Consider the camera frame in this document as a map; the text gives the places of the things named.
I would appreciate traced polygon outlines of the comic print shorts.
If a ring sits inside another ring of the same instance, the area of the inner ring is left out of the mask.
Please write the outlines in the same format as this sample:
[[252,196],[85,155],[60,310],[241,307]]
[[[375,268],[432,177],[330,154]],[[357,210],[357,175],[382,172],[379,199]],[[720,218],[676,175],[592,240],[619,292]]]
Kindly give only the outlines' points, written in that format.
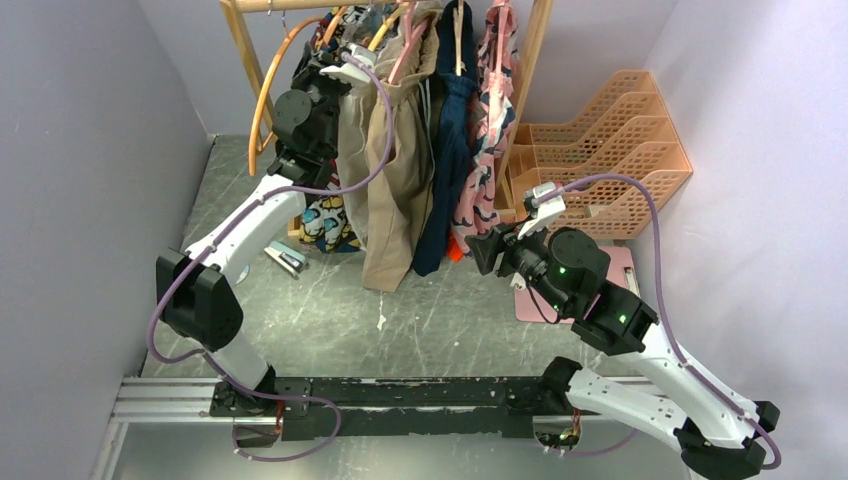
[[[315,43],[323,36],[324,28],[337,8],[334,7],[325,15],[309,40],[316,51],[330,53],[332,56],[336,56],[346,26],[357,22],[365,13],[364,7],[349,7],[330,45],[318,50]],[[309,204],[301,215],[298,238],[301,244],[312,246],[324,253],[355,253],[360,250],[360,242],[344,209],[344,199],[338,195],[320,197]]]

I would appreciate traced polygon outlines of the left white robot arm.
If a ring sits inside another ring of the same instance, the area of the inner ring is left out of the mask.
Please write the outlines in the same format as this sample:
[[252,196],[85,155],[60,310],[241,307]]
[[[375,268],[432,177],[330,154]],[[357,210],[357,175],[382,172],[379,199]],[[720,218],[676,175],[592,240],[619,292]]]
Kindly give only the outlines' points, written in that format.
[[285,224],[329,190],[339,103],[350,89],[322,74],[332,62],[331,54],[304,46],[289,90],[274,102],[275,159],[256,189],[201,240],[156,261],[154,322],[193,342],[239,383],[237,403],[254,416],[275,406],[276,373],[243,335],[232,285]]

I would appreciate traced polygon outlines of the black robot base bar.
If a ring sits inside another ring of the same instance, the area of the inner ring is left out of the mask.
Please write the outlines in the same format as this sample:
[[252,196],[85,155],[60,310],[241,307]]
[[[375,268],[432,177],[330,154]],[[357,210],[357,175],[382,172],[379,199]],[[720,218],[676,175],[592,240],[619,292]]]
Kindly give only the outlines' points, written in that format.
[[241,424],[282,421],[284,441],[339,436],[499,434],[532,439],[543,423],[566,422],[573,408],[549,382],[532,376],[350,378],[278,377],[282,402],[220,382],[213,418]]

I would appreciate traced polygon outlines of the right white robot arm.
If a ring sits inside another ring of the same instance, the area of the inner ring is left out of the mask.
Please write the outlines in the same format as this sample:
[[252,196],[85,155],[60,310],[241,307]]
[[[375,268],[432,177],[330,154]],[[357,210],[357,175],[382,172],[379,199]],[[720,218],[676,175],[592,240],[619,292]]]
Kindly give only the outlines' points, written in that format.
[[541,377],[539,398],[550,413],[569,408],[616,420],[670,447],[706,479],[748,479],[778,466],[766,449],[780,411],[751,401],[713,375],[699,372],[672,341],[658,314],[638,295],[607,278],[611,258],[585,233],[561,228],[528,237],[500,224],[468,238],[481,274],[516,274],[532,300],[543,300],[579,339],[639,371],[655,396],[603,378],[589,367],[555,358]]

